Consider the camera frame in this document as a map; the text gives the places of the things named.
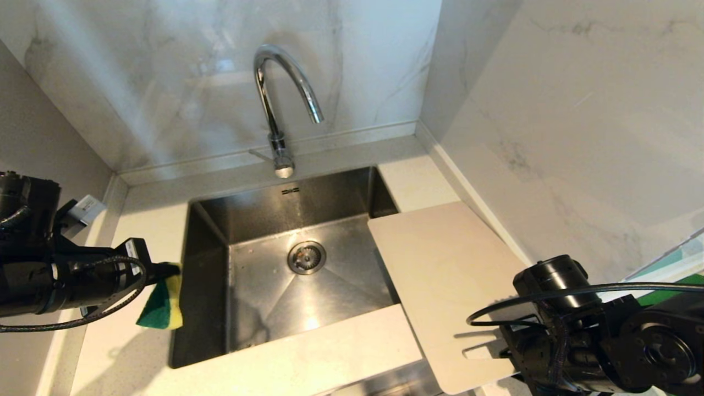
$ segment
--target sponge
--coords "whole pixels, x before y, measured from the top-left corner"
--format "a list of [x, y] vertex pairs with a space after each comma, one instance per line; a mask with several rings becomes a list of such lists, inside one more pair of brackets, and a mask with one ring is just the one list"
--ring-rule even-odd
[[[170, 263], [181, 268], [179, 263]], [[183, 316], [179, 308], [181, 275], [159, 280], [137, 319], [137, 324], [150, 328], [179, 328], [183, 326]]]

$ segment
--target chrome faucet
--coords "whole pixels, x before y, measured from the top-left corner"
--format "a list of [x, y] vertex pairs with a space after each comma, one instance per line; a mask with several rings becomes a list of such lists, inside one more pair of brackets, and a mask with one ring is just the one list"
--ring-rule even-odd
[[294, 81], [298, 91], [301, 93], [301, 97], [303, 97], [303, 101], [308, 107], [310, 120], [319, 124], [323, 121], [323, 117], [318, 101], [315, 98], [315, 93], [313, 93], [313, 88], [310, 87], [308, 78], [303, 74], [301, 67], [296, 61], [288, 55], [286, 51], [275, 45], [264, 44], [259, 47], [254, 56], [254, 78], [257, 82], [257, 88], [259, 89], [259, 97], [262, 99], [262, 106], [264, 106], [264, 114], [266, 115], [267, 122], [269, 122], [269, 129], [271, 130], [269, 143], [271, 144], [271, 151], [274, 155], [274, 173], [276, 176], [285, 179], [294, 174], [294, 160], [289, 150], [286, 148], [284, 132], [279, 129], [266, 90], [264, 64], [269, 60], [280, 64]]

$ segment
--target faucet spout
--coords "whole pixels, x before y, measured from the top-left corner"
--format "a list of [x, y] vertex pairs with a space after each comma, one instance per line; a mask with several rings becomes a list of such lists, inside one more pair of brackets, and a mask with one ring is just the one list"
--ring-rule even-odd
[[284, 133], [279, 129], [269, 94], [266, 90], [266, 72], [264, 65], [266, 61], [269, 60], [278, 63], [294, 81], [298, 92], [301, 94], [301, 98], [303, 98], [303, 102], [306, 104], [310, 120], [317, 124], [323, 122], [324, 118], [320, 110], [320, 105], [318, 105], [318, 100], [315, 98], [313, 88], [310, 86], [308, 78], [303, 74], [301, 67], [296, 61], [288, 55], [286, 51], [275, 45], [264, 44], [259, 47], [254, 56], [254, 79], [257, 82], [259, 97], [262, 101], [264, 114], [266, 115], [267, 123], [271, 131], [269, 134], [269, 143], [274, 155], [275, 173], [280, 178], [288, 178], [294, 172], [294, 162], [286, 148]]

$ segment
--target marble backsplash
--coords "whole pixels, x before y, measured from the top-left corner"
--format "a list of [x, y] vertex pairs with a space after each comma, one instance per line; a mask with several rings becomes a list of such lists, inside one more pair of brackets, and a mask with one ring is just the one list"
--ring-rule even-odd
[[704, 227], [704, 1], [445, 0], [421, 121], [533, 260]]
[[252, 61], [286, 49], [325, 122], [272, 67], [289, 139], [416, 120], [440, 0], [9, 0], [0, 39], [116, 171], [267, 144]]

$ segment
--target stainless steel sink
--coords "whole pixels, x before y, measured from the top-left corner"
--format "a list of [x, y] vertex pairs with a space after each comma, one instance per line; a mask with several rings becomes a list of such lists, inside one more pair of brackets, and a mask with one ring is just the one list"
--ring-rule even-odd
[[374, 167], [192, 203], [171, 367], [397, 303], [367, 228], [397, 212]]

